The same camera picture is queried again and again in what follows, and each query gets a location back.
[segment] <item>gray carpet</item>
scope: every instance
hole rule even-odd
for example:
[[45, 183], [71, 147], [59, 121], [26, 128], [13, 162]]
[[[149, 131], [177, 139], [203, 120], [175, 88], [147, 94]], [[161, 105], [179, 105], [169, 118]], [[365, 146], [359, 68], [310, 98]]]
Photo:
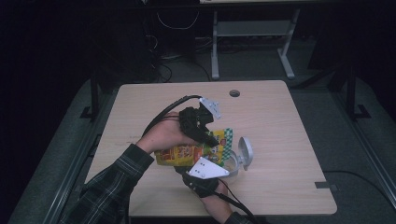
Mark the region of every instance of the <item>gray carpet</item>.
[[[265, 80], [281, 79], [289, 86], [298, 84], [317, 71], [307, 70], [310, 52], [315, 42], [308, 40], [293, 41], [289, 58], [296, 78], [288, 80], [277, 58], [279, 43], [264, 41], [259, 46], [233, 54], [220, 54], [220, 80]], [[210, 53], [196, 55], [196, 60], [177, 58], [163, 61], [172, 70], [172, 82], [207, 81], [210, 75]], [[161, 67], [164, 77], [170, 75], [169, 69]], [[312, 146], [317, 154], [323, 171], [349, 171], [361, 175], [380, 189], [372, 166], [362, 149], [361, 143], [351, 130], [344, 111], [337, 105], [332, 93], [325, 89], [328, 77], [312, 87], [291, 91], [291, 96], [299, 111]], [[97, 136], [106, 124], [106, 117], [116, 93], [101, 94], [102, 119], [89, 122], [80, 119], [83, 108], [90, 105], [90, 86], [86, 83], [76, 95], [76, 99], [64, 117], [64, 121], [37, 168], [27, 190], [17, 206], [9, 223], [42, 223], [56, 197], [57, 190], [66, 175], [76, 150], [85, 141], [87, 133]], [[378, 157], [387, 167], [389, 174], [396, 180], [396, 124], [382, 109], [372, 90], [358, 80], [357, 103], [363, 104], [372, 115], [371, 119], [360, 119], [359, 126], [375, 148]], [[87, 159], [77, 178], [71, 195], [66, 203], [67, 210], [76, 202], [91, 159]], [[331, 216], [268, 217], [271, 223], [383, 223], [396, 221], [394, 208], [367, 181], [346, 173], [325, 173], [332, 185], [332, 194], [338, 211]], [[133, 223], [213, 223], [212, 219], [150, 219], [137, 218]]]

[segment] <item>black device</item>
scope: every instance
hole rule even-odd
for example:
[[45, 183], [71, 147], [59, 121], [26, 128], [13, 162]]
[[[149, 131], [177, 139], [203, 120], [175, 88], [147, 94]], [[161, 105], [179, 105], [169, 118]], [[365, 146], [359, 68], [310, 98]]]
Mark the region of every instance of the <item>black device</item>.
[[[169, 113], [176, 106], [181, 105], [182, 103], [190, 100], [190, 99], [200, 99], [202, 98], [199, 95], [191, 95], [184, 96], [173, 104], [169, 105], [165, 108], [157, 117], [155, 117], [151, 123], [148, 125], [146, 130], [143, 132], [145, 135], [154, 125], [158, 122], [161, 122], [164, 118], [166, 118], [166, 114]], [[184, 110], [179, 112], [179, 122], [180, 122], [180, 130], [186, 134], [189, 138], [199, 142], [208, 144], [210, 147], [215, 147], [219, 144], [219, 142], [213, 137], [207, 134], [208, 129], [206, 128], [206, 124], [213, 122], [212, 113], [202, 104], [198, 109], [193, 107], [187, 107]], [[253, 214], [238, 200], [238, 202], [229, 198], [228, 196], [217, 193], [216, 188], [219, 185], [218, 178], [209, 178], [209, 179], [200, 179], [188, 174], [191, 166], [175, 166], [175, 171], [181, 174], [183, 178], [184, 184], [190, 189], [194, 190], [200, 198], [204, 198], [210, 195], [217, 195], [222, 200], [242, 209], [247, 215], [250, 217], [253, 223], [260, 223]]]

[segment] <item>table hole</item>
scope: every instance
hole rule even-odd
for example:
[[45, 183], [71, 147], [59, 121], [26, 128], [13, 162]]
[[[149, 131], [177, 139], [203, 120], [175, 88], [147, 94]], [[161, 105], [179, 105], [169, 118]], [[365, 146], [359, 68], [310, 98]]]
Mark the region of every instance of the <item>table hole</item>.
[[238, 90], [232, 90], [230, 91], [230, 95], [232, 97], [238, 97], [239, 95], [241, 95], [241, 92], [239, 92]]

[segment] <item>dark background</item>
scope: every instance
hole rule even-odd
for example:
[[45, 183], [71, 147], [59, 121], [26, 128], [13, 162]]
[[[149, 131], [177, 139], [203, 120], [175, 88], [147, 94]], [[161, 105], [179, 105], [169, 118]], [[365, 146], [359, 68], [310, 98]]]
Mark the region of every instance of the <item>dark background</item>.
[[[81, 6], [102, 7], [106, 2], [0, 3], [1, 223], [7, 222], [67, 107], [92, 73], [98, 74], [104, 90], [122, 83], [150, 82], [156, 74], [149, 65], [157, 55], [148, 53], [144, 32], [160, 34], [169, 45], [176, 36], [185, 36], [178, 41], [187, 51], [194, 35], [208, 32], [210, 36], [211, 29], [205, 28], [210, 27], [209, 12], [200, 16], [197, 30], [175, 35], [158, 29], [155, 22], [142, 23], [137, 13], [97, 16], [78, 11]], [[394, 5], [375, 1], [305, 7], [294, 38], [312, 35], [317, 39], [313, 68], [326, 69], [340, 61], [359, 68], [359, 77], [371, 85], [395, 119]]]

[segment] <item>black cord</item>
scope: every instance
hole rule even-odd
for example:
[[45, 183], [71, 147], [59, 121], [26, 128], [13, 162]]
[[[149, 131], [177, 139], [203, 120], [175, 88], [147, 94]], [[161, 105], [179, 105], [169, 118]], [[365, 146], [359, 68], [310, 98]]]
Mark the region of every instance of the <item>black cord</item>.
[[146, 128], [146, 130], [143, 132], [143, 135], [145, 135], [152, 127], [154, 127], [154, 125], [156, 125], [158, 122], [160, 122], [163, 117], [171, 112], [171, 110], [173, 110], [175, 107], [177, 107], [178, 105], [183, 104], [184, 102], [190, 100], [190, 99], [199, 99], [202, 98], [202, 96], [199, 95], [190, 95], [190, 96], [184, 96], [183, 98], [179, 99], [178, 101], [172, 103], [171, 105], [169, 105], [168, 107], [166, 107], [160, 114], [157, 115], [157, 117], [155, 117], [151, 123], [148, 125], [148, 127]]
[[204, 72], [205, 72], [205, 74], [206, 74], [206, 77], [207, 77], [207, 80], [210, 82], [210, 81], [212, 81], [212, 78], [210, 77], [210, 75], [209, 75], [209, 73], [206, 71], [206, 69], [202, 66], [202, 65], [200, 65], [200, 64], [198, 64], [197, 62], [190, 62], [190, 61], [183, 61], [183, 60], [178, 60], [177, 61], [177, 59], [169, 59], [169, 60], [166, 60], [166, 62], [167, 63], [192, 63], [192, 64], [195, 64], [195, 65], [197, 65], [198, 67], [200, 67], [200, 68], [202, 68], [202, 70], [204, 70]]
[[172, 69], [171, 69], [170, 67], [166, 66], [166, 65], [163, 64], [163, 63], [160, 63], [159, 66], [162, 66], [162, 67], [168, 69], [168, 71], [169, 71], [169, 77], [168, 77], [168, 78], [163, 77], [163, 75], [160, 73], [160, 78], [161, 78], [161, 80], [162, 80], [163, 83], [169, 82], [169, 81], [171, 80], [171, 78], [172, 78], [172, 75], [173, 75]]
[[[227, 186], [222, 180], [219, 179], [219, 181], [221, 181], [221, 182], [226, 186], [227, 190], [230, 191], [230, 193], [233, 195], [233, 193], [232, 193], [231, 190], [228, 188], [228, 186]], [[251, 213], [250, 210], [248, 210], [248, 208], [247, 208], [244, 204], [242, 204], [242, 203], [235, 197], [235, 195], [233, 195], [233, 197], [235, 197], [236, 201], [233, 200], [232, 198], [228, 197], [227, 195], [224, 195], [224, 194], [222, 194], [222, 193], [217, 193], [217, 192], [215, 192], [214, 190], [208, 189], [208, 188], [206, 188], [206, 187], [204, 187], [204, 186], [201, 186], [201, 185], [194, 185], [194, 186], [195, 186], [196, 188], [200, 188], [200, 189], [206, 190], [206, 191], [208, 191], [210, 194], [214, 194], [214, 195], [218, 196], [219, 198], [221, 198], [221, 199], [224, 200], [225, 202], [230, 203], [230, 204], [232, 204], [233, 206], [235, 206], [235, 207], [237, 207], [237, 208], [240, 208], [242, 211], [244, 211], [244, 212], [247, 214], [247, 216], [250, 218], [250, 221], [251, 221], [251, 222], [253, 222], [253, 223], [255, 223], [255, 224], [261, 224], [260, 221], [253, 215], [253, 213]]]
[[323, 174], [347, 174], [347, 175], [354, 175], [362, 180], [364, 180], [366, 183], [368, 183], [369, 185], [371, 185], [373, 188], [375, 188], [381, 195], [382, 197], [384, 197], [384, 199], [387, 201], [387, 203], [389, 203], [389, 205], [393, 208], [393, 204], [390, 201], [390, 199], [387, 197], [387, 195], [372, 181], [370, 181], [369, 179], [367, 179], [366, 177], [350, 172], [350, 171], [344, 171], [344, 170], [333, 170], [333, 171], [323, 171]]

